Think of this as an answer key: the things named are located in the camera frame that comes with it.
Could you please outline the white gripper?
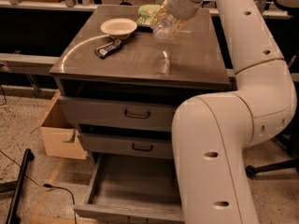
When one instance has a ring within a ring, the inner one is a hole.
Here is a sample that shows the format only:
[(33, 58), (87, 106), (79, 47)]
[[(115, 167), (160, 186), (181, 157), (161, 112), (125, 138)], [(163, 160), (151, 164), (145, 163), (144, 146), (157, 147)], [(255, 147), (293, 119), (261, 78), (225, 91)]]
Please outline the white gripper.
[(203, 0), (165, 0), (153, 16), (150, 26), (156, 26), (170, 14), (175, 17), (171, 20), (169, 41), (174, 40), (186, 24), (197, 13)]

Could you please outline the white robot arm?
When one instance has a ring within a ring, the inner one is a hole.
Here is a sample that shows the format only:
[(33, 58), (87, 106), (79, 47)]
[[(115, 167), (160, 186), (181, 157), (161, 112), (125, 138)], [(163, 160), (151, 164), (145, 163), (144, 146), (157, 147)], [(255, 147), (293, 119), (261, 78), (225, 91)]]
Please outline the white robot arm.
[[(174, 38), (203, 0), (164, 0)], [(284, 130), (297, 107), (289, 68), (253, 0), (216, 0), (235, 72), (234, 91), (194, 96), (172, 121), (185, 224), (259, 224), (243, 150)]]

